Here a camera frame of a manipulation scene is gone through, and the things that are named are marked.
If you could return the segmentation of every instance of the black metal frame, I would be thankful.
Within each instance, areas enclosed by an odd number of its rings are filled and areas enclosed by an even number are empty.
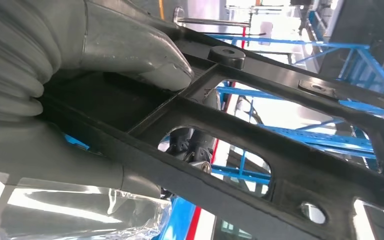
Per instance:
[[[181,50],[188,52],[188,48],[199,48],[195,55],[185,53],[195,73],[198,73],[188,88],[171,93],[133,83],[114,73],[91,73],[70,83],[65,82],[65,85],[54,84],[47,88],[40,99],[44,106],[41,118],[55,123],[63,132],[88,144],[110,160],[122,161],[138,174],[257,238],[355,239],[352,227],[355,199],[361,198],[384,209],[384,119],[343,106],[338,99],[351,98],[384,108],[384,95],[335,80],[321,79],[314,73],[249,51],[244,51],[243,70],[221,65],[205,59],[203,54],[208,54],[211,46],[232,46],[185,28],[180,31],[181,34],[172,38]],[[256,63],[289,71],[295,74],[296,79],[266,79],[258,74],[258,69],[250,67]],[[209,91],[226,79],[358,126],[370,136],[383,174],[200,104]],[[124,86],[120,84],[123,81],[127,81]],[[318,85],[334,95],[303,88],[300,86],[303,82]],[[81,98],[86,98],[82,95],[86,88],[89,89],[87,97],[98,102],[95,107],[79,103]],[[90,89],[102,90],[93,92]],[[149,114],[142,113],[144,117],[141,120],[125,126],[98,114],[103,111],[97,109],[100,101],[109,100],[118,104],[101,105],[105,112],[118,117],[129,114],[131,106],[128,105],[135,103],[123,104],[125,93],[148,99],[145,100],[148,107],[149,103],[160,104]],[[272,173],[264,198],[250,195],[158,151],[156,146],[160,140],[178,127],[207,132],[262,157],[270,165]],[[318,206],[327,217],[326,223],[316,224],[307,219],[300,209],[303,202]]]

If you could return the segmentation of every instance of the rubber bushing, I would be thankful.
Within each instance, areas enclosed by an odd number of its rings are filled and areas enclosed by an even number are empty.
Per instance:
[[[245,53],[233,47],[213,46],[209,50],[207,59],[235,69],[243,69]]]

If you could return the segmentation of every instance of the red pole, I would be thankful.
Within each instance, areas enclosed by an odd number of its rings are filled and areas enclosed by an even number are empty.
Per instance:
[[[247,28],[246,27],[243,27],[242,29],[242,37],[246,37],[247,36]],[[245,41],[242,40],[242,44],[240,46],[242,49],[245,48]]]

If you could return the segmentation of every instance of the mounting hole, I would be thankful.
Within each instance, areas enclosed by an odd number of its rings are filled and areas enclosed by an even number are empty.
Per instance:
[[[309,220],[315,224],[324,224],[326,223],[326,216],[323,211],[318,208],[316,205],[310,202],[303,202],[301,204],[301,211]]]
[[[316,84],[311,85],[311,87],[312,87],[313,89],[317,89],[317,90],[319,90],[319,91],[325,91],[325,88],[324,88],[324,87],[321,87],[321,86],[316,85]]]
[[[226,53],[226,54],[234,54],[235,53],[234,51],[229,50],[229,49],[223,49],[222,51],[223,51],[223,53]]]

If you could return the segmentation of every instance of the plastic sheet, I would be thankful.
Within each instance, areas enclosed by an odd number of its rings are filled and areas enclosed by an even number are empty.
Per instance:
[[[148,240],[171,214],[170,201],[111,188],[5,182],[0,176],[0,240]]]

